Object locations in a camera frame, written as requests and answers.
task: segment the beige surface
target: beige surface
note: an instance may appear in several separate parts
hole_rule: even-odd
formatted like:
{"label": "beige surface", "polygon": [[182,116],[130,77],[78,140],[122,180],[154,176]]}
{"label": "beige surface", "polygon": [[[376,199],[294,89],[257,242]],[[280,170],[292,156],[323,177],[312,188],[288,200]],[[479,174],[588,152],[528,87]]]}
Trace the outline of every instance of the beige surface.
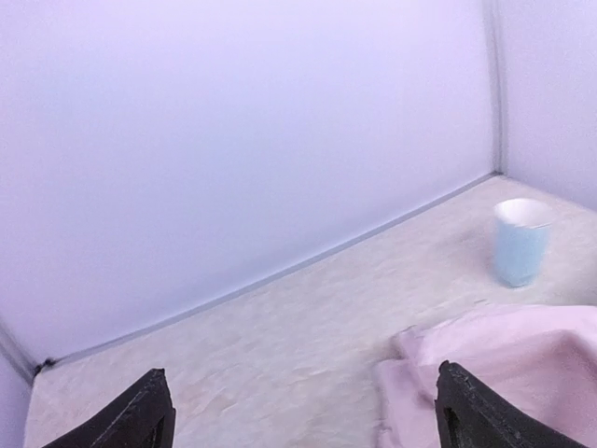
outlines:
{"label": "beige surface", "polygon": [[[489,271],[492,207],[518,196],[556,211],[545,269],[527,288]],[[151,367],[177,408],[174,446],[367,447],[372,366],[397,331],[483,302],[595,303],[597,215],[503,178],[248,293],[40,374],[26,448],[81,424]]]}

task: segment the table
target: table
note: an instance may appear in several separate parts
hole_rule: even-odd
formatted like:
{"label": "table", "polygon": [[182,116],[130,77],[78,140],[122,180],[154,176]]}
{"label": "table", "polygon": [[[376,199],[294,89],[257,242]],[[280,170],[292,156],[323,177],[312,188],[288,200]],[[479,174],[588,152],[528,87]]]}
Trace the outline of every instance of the table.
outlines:
{"label": "table", "polygon": [[[555,210],[534,285],[491,274],[493,205],[536,198]],[[152,367],[163,367],[176,448],[367,447],[380,403],[373,366],[389,338],[483,303],[597,302],[597,214],[503,177],[233,301],[43,371],[26,448],[78,426]]]}

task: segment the folded cloth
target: folded cloth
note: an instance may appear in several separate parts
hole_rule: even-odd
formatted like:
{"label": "folded cloth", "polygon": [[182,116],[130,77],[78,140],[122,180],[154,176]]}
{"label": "folded cloth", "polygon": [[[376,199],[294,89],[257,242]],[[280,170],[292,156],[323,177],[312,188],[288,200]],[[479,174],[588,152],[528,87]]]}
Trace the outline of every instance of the folded cloth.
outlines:
{"label": "folded cloth", "polygon": [[441,362],[458,362],[512,405],[597,448],[597,308],[491,305],[400,332],[380,363],[381,448],[438,448]]}

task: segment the towel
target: towel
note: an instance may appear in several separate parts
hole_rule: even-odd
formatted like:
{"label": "towel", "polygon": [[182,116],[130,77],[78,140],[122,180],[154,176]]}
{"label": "towel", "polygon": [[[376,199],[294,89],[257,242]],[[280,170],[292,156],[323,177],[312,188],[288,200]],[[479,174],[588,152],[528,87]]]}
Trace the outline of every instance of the towel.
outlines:
{"label": "towel", "polygon": [[458,362],[524,413],[597,448],[597,308],[490,305],[393,339],[376,367],[381,448],[439,448],[442,361]]}

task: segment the blue container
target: blue container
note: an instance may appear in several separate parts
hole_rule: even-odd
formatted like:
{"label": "blue container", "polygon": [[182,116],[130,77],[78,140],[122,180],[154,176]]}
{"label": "blue container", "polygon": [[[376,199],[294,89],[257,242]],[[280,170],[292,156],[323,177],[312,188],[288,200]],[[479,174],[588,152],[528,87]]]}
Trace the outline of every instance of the blue container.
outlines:
{"label": "blue container", "polygon": [[495,207],[495,274],[509,287],[531,284],[548,246],[551,209],[532,199],[512,199]]}

